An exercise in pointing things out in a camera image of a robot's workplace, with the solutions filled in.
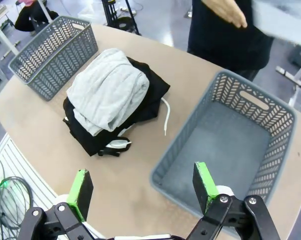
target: gray folded garment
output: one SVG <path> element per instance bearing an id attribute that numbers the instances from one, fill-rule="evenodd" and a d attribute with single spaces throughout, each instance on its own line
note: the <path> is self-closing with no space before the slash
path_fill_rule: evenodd
<path id="1" fill-rule="evenodd" d="M 150 82 L 115 48 L 103 51 L 67 90 L 76 120 L 92 135 L 114 131 L 143 101 Z"/>

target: human hand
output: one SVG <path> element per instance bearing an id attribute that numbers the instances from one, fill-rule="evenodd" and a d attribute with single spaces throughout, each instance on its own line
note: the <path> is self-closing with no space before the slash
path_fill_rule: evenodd
<path id="1" fill-rule="evenodd" d="M 234 24 L 237 28 L 247 27 L 247 22 L 244 13 L 236 4 L 235 0 L 201 0 L 215 14 Z"/>

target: black folded clothing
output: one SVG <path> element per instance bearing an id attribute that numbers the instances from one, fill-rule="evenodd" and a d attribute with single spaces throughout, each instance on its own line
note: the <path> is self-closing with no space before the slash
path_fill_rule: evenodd
<path id="1" fill-rule="evenodd" d="M 92 136 L 86 129 L 76 120 L 74 116 L 74 106 L 68 99 L 64 100 L 63 108 L 68 120 L 65 120 L 67 126 L 69 127 L 71 135 L 81 144 L 85 151 L 93 156 L 97 153 L 103 152 L 106 146 L 113 140 L 118 138 L 119 133 L 128 129 L 135 123 L 150 120 L 158 116 L 161 98 L 167 93 L 170 88 L 161 77 L 159 77 L 155 72 L 153 72 L 146 63 L 141 63 L 135 61 L 128 57 L 129 62 L 137 69 L 142 71 L 149 80 L 149 87 L 147 93 L 138 106 L 138 108 L 130 115 L 130 117 L 114 131 L 110 132 L 107 130 L 102 130 L 96 136 Z"/>

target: green tape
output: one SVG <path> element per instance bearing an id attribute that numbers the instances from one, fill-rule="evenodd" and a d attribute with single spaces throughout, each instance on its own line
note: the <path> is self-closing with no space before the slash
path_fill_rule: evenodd
<path id="1" fill-rule="evenodd" d="M 71 186 L 70 192 L 67 197 L 67 204 L 70 208 L 76 211 L 78 218 L 81 222 L 85 222 L 85 218 L 83 217 L 79 206 L 78 206 L 78 198 L 81 191 L 82 184 L 85 179 L 85 174 L 88 171 L 86 169 L 79 170 L 75 177 L 75 180 Z"/>
<path id="2" fill-rule="evenodd" d="M 195 165 L 198 169 L 199 176 L 207 192 L 207 204 L 206 204 L 206 210 L 207 210 L 208 206 L 219 195 L 219 191 L 217 190 L 217 187 L 214 183 L 214 180 L 205 162 L 196 162 Z"/>

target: empty gray basket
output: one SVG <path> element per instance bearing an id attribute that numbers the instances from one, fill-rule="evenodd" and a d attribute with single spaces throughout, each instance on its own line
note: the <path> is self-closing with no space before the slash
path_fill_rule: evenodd
<path id="1" fill-rule="evenodd" d="M 49 101 L 97 51 L 89 21 L 59 16 L 26 45 L 8 67 Z"/>
<path id="2" fill-rule="evenodd" d="M 153 187 L 197 217 L 194 162 L 205 162 L 216 185 L 238 199 L 276 190 L 294 134 L 296 116 L 286 103 L 241 76 L 218 73 L 153 170 Z"/>

